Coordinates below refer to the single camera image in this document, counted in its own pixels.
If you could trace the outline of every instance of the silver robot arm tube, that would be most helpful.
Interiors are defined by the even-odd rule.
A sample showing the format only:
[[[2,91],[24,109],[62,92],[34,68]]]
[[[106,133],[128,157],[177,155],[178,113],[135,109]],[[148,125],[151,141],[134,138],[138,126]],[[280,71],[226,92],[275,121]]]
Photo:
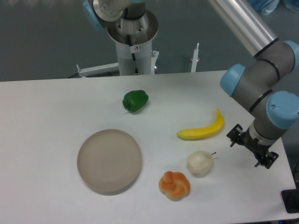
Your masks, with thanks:
[[[299,65],[299,45],[281,42],[246,0],[210,0],[241,43],[256,59],[248,68],[237,64],[221,79],[221,87],[251,113],[255,120],[243,132],[236,125],[227,136],[244,145],[270,168],[278,158],[268,149],[299,119],[299,98],[271,87]]]
[[[277,38],[247,1],[209,1],[252,56]]]

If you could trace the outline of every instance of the black stand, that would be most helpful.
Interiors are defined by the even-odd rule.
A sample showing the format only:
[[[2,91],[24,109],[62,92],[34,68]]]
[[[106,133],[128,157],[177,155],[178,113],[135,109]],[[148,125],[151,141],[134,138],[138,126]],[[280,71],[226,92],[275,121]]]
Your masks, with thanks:
[[[283,190],[281,196],[288,213],[299,213],[299,190]]]

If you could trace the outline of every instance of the white table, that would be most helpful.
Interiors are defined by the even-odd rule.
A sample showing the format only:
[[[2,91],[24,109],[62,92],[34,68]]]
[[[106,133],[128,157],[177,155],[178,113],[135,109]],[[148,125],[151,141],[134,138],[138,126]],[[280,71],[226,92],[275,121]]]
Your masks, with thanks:
[[[253,117],[219,86],[224,71],[134,77],[101,77],[0,83],[0,222],[3,224],[226,224],[298,218],[285,211],[280,192],[294,189],[281,140],[279,158],[255,168],[245,147],[230,148],[226,134]],[[149,102],[128,113],[122,98],[142,89]],[[187,127],[213,122],[219,108],[224,129],[209,139],[183,141]],[[142,150],[142,169],[127,191],[103,196],[77,170],[77,154],[93,133],[117,128]],[[192,176],[190,153],[214,155],[210,173]],[[167,170],[183,172],[191,192],[173,202],[158,188]]]

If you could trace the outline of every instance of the beige plate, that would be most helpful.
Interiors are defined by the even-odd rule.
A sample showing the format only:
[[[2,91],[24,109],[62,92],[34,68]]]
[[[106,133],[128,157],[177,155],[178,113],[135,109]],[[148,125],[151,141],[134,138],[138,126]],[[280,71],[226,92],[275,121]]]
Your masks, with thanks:
[[[137,178],[142,163],[136,140],[128,133],[107,129],[90,136],[77,157],[78,171],[87,185],[105,195],[119,194]]]

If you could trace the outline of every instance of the gray floor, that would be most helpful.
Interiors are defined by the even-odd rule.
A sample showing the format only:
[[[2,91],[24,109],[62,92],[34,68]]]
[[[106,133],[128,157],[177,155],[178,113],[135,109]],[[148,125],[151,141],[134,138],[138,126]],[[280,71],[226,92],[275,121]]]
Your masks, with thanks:
[[[93,30],[81,5],[81,0],[0,0],[0,81],[66,78],[77,72],[76,64],[116,62],[114,43],[105,31]],[[207,0],[149,0],[147,9],[159,21],[153,41],[160,52],[158,73],[189,72],[197,42],[197,71],[254,63]],[[299,14],[281,4],[262,17],[281,40],[299,43]],[[298,83],[299,68],[274,89],[299,95]],[[299,161],[298,135],[299,124],[282,137],[292,169]]]

